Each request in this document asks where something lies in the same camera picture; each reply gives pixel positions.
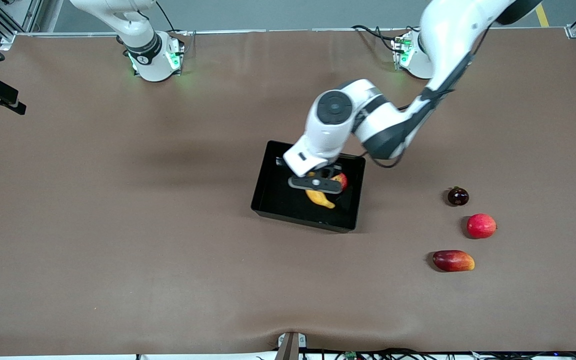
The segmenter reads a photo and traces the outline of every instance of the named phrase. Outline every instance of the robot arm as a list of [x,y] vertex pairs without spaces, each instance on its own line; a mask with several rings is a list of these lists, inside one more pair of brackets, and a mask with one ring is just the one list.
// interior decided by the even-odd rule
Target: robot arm
[[155,31],[140,12],[156,0],[70,0],[78,9],[111,27],[128,50],[134,70],[144,80],[160,82],[181,70],[183,48],[178,39]]
[[[284,155],[286,164],[299,177],[333,164],[350,135],[348,129],[372,158],[400,157],[426,119],[464,75],[473,61],[471,50],[478,36],[494,20],[500,17],[519,20],[540,2],[432,0],[421,17],[418,44],[432,63],[432,78],[406,111],[399,111],[368,80],[356,80],[327,91],[317,98],[308,113],[304,135]],[[326,111],[319,111],[326,109],[322,99],[325,100],[330,92],[347,96],[346,102],[352,104],[343,123],[330,123]]]

